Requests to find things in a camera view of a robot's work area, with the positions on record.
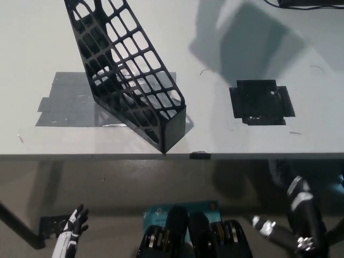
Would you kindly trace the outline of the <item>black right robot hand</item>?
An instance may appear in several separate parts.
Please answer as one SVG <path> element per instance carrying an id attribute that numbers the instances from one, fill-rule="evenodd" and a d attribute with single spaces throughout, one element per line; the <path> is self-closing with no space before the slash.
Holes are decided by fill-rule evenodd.
<path id="1" fill-rule="evenodd" d="M 327 229 L 305 179 L 297 176 L 287 189 L 291 229 L 258 215 L 250 223 L 268 241 L 293 252 L 297 257 L 328 257 Z"/>

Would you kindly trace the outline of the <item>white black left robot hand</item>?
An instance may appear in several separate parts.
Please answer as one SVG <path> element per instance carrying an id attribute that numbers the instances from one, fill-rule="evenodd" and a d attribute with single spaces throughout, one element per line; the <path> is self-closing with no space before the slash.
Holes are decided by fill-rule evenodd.
<path id="1" fill-rule="evenodd" d="M 77 252 L 77 245 L 81 235 L 89 228 L 89 209 L 80 204 L 70 215 L 60 233 L 52 258 L 74 258 Z"/>

